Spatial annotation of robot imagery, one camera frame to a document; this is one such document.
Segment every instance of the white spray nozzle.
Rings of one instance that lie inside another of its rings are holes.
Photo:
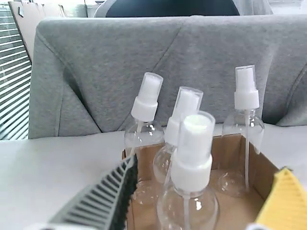
[[[257,109],[259,106],[255,66],[236,67],[235,109],[251,110]]]
[[[181,122],[171,168],[176,187],[186,192],[198,192],[208,185],[214,126],[215,118],[203,111],[188,115]]]
[[[145,73],[138,96],[134,100],[131,115],[143,122],[154,120],[163,78],[155,73]]]
[[[165,141],[177,146],[180,120],[190,114],[195,114],[201,106],[203,92],[194,88],[180,87],[173,110],[165,130]]]

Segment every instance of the round bottle base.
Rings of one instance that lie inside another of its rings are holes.
[[[238,172],[225,172],[217,181],[220,192],[240,197],[246,192],[244,177]]]
[[[155,201],[155,190],[152,181],[141,181],[132,198],[141,205],[152,205]]]

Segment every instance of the spray bottle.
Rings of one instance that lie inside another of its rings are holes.
[[[143,158],[150,158],[142,151],[143,147],[161,145],[164,143],[164,131],[154,121],[158,107],[158,96],[161,90],[163,78],[154,73],[145,73],[138,96],[135,98],[131,115],[134,122],[125,130],[125,151],[129,156],[137,154],[139,163],[145,162]],[[148,175],[147,167],[138,165],[139,183],[133,198],[140,204],[152,204],[154,191]]]
[[[222,146],[218,180],[219,190],[230,196],[242,196],[248,192],[255,172],[250,169],[250,143],[253,151],[260,153],[264,123],[256,114],[259,108],[259,93],[256,89],[255,66],[236,68],[235,109],[223,123]],[[240,155],[240,145],[245,154]]]
[[[179,88],[173,114],[165,130],[165,146],[157,152],[153,160],[154,187],[157,196],[163,184],[169,181],[170,171],[168,169],[171,165],[172,153],[178,145],[180,120],[199,111],[202,96],[203,92],[200,90],[183,86]]]
[[[199,111],[180,124],[170,180],[157,201],[157,226],[162,230],[213,230],[218,202],[208,188],[215,118]]]

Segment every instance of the white desk surface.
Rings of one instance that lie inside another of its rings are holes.
[[[221,134],[217,125],[215,135]],[[121,160],[123,132],[0,141],[0,229],[48,221],[74,195]],[[307,126],[266,125],[261,151],[307,185]]]

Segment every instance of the yellow object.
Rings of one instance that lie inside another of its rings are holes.
[[[307,230],[307,191],[287,168],[275,174],[256,222],[272,230]]]

